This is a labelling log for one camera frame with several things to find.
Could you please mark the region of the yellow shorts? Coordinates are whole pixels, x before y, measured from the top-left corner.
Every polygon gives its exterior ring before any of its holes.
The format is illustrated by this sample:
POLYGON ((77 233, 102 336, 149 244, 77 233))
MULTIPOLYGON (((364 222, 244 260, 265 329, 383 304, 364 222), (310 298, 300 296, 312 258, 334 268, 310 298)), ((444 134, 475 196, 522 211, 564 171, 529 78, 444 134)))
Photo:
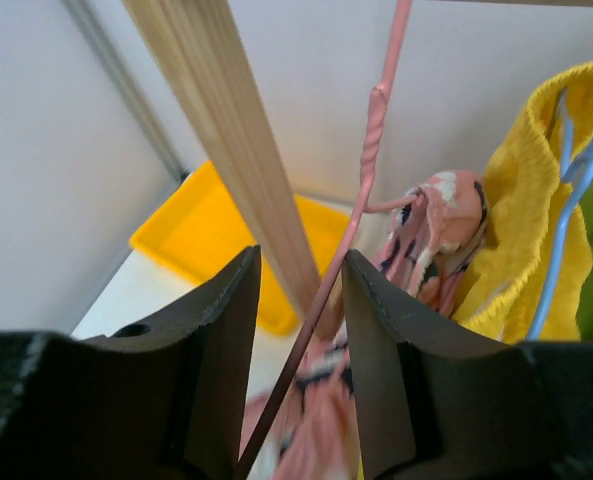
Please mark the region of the yellow shorts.
POLYGON ((367 478, 593 479, 593 342, 576 323, 592 178, 589 62, 538 87, 489 161, 486 243, 452 314, 347 255, 367 478))

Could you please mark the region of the pink wire hanger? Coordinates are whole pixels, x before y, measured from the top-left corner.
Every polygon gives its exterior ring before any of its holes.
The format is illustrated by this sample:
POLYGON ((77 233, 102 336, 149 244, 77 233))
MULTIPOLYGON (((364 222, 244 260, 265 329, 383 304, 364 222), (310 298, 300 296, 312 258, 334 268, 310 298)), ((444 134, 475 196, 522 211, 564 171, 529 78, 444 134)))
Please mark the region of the pink wire hanger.
POLYGON ((236 479, 245 479, 249 474, 262 444, 270 431, 272 423, 279 413, 292 378, 303 359, 312 336, 320 334, 324 338, 332 337, 337 330, 337 327, 333 323, 327 324, 324 329, 319 329, 318 324, 343 264, 344 257, 360 225, 362 215, 365 213, 385 212, 404 204, 403 200, 391 200, 373 205, 370 205, 368 201, 376 176, 377 155, 384 133, 387 108, 392 94, 399 55, 411 7, 412 3, 410 1, 399 1, 396 4, 382 76, 380 82, 373 87, 370 94, 366 133, 360 157, 360 190, 349 223, 323 277, 321 285, 314 296, 302 327, 268 398, 268 402, 240 456, 234 472, 236 479))

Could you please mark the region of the pink patterned shorts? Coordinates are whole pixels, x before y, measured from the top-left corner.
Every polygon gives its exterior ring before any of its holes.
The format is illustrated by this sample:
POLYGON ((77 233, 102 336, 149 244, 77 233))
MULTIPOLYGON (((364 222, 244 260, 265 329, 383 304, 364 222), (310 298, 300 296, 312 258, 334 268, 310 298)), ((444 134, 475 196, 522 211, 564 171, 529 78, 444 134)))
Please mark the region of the pink patterned shorts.
MULTIPOLYGON (((487 221, 481 177, 447 170, 408 190, 375 261, 395 286, 443 316, 487 221)), ((251 479, 356 479, 361 457, 347 331, 312 340, 248 474, 251 479)))

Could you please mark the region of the blue hanger of yellow shorts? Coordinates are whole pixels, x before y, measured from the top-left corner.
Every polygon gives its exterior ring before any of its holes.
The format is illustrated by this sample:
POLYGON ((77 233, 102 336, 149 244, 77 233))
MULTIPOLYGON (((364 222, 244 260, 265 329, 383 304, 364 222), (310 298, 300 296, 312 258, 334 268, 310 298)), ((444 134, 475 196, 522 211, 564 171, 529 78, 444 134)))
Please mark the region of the blue hanger of yellow shorts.
POLYGON ((555 226, 549 265, 541 295, 526 335, 527 341, 538 341, 542 334, 562 268, 570 218, 575 207, 593 182, 593 136, 581 153, 576 157, 572 157, 574 122, 567 107, 567 93, 568 88, 564 87, 558 95, 554 118, 560 119, 563 127, 560 181, 563 184, 572 184, 573 188, 562 207, 555 226))

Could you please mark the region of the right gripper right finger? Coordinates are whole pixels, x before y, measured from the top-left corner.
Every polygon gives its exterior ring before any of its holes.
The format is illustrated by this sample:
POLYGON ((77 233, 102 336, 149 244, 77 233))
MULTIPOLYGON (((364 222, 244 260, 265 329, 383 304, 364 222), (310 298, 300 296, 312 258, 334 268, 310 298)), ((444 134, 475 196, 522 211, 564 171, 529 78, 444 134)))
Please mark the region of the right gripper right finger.
POLYGON ((342 284, 366 478, 593 479, 593 342, 476 334, 358 251, 342 284))

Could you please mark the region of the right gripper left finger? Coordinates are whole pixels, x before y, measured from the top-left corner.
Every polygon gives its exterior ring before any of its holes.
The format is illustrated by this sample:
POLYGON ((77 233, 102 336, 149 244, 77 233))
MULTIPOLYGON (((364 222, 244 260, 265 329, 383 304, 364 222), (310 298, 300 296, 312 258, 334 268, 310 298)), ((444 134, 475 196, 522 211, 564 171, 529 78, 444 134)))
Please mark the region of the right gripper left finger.
POLYGON ((0 332, 0 479, 229 479, 239 456, 261 255, 75 341, 0 332))

